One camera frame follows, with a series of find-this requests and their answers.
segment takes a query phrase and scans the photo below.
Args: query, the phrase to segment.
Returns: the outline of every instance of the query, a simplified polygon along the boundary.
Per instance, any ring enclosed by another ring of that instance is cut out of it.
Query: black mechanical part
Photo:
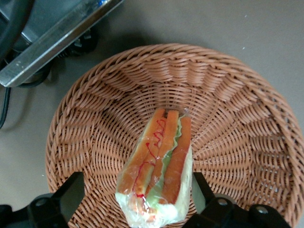
[[[184,228],[290,228],[273,207],[256,204],[249,211],[244,210],[227,198],[215,197],[202,173],[194,173],[193,177],[192,193],[200,189],[206,207],[193,215]]]
[[[12,15],[5,30],[0,36],[0,62],[11,50],[14,43],[20,36],[23,28],[25,27],[34,0],[14,0],[12,7]]]
[[[15,212],[0,205],[0,228],[68,228],[84,195],[83,173],[74,172],[51,197],[36,198]]]
[[[58,54],[59,58],[70,56],[82,56],[92,52],[98,43],[98,35],[94,28],[86,31],[82,36],[76,39],[71,45]]]
[[[261,228],[290,228],[283,217],[271,206],[256,204],[249,209],[249,221]]]

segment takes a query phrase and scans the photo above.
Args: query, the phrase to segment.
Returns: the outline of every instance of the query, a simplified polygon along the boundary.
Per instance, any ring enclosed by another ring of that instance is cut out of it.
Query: gray floor
[[[46,137],[62,97],[95,64],[140,45],[187,43],[241,59],[287,99],[304,129],[303,22],[302,0],[126,0],[96,25],[100,41],[93,53],[56,60],[36,88],[12,89],[0,130],[0,204],[19,209],[48,192]],[[304,219],[297,227],[304,227]]]

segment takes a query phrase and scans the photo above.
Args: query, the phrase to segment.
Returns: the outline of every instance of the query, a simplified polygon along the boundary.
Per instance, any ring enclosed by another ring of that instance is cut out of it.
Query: plastic-wrapped sandwich
[[[185,219],[192,177],[191,118],[157,109],[118,175],[116,200],[133,228]]]

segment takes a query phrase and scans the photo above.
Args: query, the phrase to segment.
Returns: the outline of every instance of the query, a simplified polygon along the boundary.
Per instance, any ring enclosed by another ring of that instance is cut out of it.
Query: metal bar
[[[25,82],[121,2],[123,0],[83,0],[0,71],[0,84],[16,87]]]

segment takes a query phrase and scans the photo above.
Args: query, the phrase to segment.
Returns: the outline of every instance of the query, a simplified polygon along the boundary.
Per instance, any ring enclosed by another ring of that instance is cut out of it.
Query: red marker scribble
[[[154,146],[157,146],[157,147],[159,148],[159,147],[160,147],[160,146],[159,146],[159,143],[162,141],[162,138],[163,138],[163,132],[164,132],[164,130],[165,130],[166,121],[163,120],[163,119],[161,119],[161,120],[157,120],[156,123],[161,127],[161,129],[153,133],[154,137],[158,140],[158,141],[157,141],[156,143],[154,143],[153,145],[154,145]],[[149,154],[156,160],[155,155],[152,153],[152,151],[151,151],[151,149],[150,149],[150,143],[149,143],[149,142],[146,143],[146,147],[148,148]],[[142,168],[143,168],[143,166],[144,166],[145,164],[150,164],[150,165],[152,165],[152,166],[155,167],[155,163],[150,162],[150,161],[144,161],[144,162],[140,165],[140,167],[139,167],[139,169],[138,169],[137,177],[135,178],[134,185],[133,185],[133,188],[132,188],[132,191],[133,191],[133,192],[134,192],[134,188],[135,188],[135,185],[136,185],[136,183],[137,183],[137,180],[138,180],[138,178],[139,178],[139,175],[141,174]],[[143,199],[143,198],[145,197],[145,195],[144,195],[144,194],[136,194],[136,197],[142,198],[142,199]]]
[[[150,150],[150,143],[149,142],[147,142],[146,143],[146,147],[148,148],[148,150],[149,150],[149,154],[156,160],[156,157],[155,157],[155,155],[152,153],[152,151]]]

